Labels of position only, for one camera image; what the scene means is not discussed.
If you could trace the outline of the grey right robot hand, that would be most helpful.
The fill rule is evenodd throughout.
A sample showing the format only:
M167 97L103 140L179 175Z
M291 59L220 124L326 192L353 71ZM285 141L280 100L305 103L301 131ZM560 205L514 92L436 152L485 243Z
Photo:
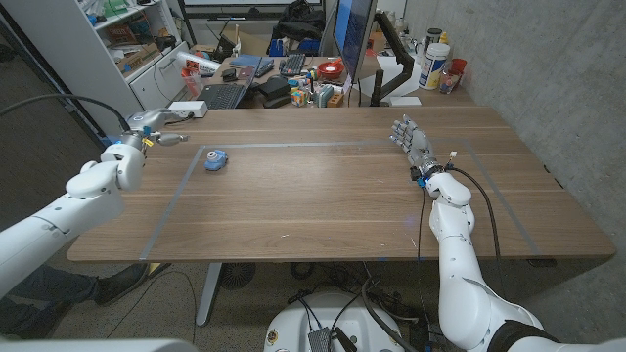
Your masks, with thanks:
M389 140L407 155L419 178L427 181L435 173L444 171L434 155L432 143L409 115L404 114L401 120L395 120L391 130Z

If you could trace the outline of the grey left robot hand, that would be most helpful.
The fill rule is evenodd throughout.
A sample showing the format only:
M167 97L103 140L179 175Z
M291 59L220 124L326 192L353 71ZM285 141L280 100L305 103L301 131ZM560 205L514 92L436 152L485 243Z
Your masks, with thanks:
M161 132L161 129L169 122L179 122L183 118L169 109L154 109L137 112L126 118L130 132L141 140L146 139L164 147L187 142L188 135Z

